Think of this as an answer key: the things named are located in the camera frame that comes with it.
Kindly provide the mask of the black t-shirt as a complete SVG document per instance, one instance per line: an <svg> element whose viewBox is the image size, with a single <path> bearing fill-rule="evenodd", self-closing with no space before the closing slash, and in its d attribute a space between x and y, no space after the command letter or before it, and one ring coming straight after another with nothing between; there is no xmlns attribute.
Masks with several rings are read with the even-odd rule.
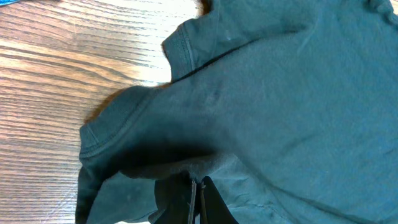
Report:
<svg viewBox="0 0 398 224"><path fill-rule="evenodd" d="M389 1L210 1L163 43L171 82L80 129L77 223L154 223L155 183L212 179L238 223L397 222Z"/></svg>

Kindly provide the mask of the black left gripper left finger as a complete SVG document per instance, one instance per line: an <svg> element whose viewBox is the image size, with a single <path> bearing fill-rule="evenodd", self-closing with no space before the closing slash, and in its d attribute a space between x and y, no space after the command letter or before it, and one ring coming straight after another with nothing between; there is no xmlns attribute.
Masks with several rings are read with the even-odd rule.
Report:
<svg viewBox="0 0 398 224"><path fill-rule="evenodd" d="M189 174L175 174L155 183L155 224L194 224L197 184Z"/></svg>

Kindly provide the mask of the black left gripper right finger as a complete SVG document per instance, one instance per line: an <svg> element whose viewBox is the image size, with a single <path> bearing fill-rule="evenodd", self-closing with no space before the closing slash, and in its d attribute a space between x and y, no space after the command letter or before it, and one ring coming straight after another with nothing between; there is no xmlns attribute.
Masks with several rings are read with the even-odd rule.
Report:
<svg viewBox="0 0 398 224"><path fill-rule="evenodd" d="M238 224L208 176L200 184L200 223Z"/></svg>

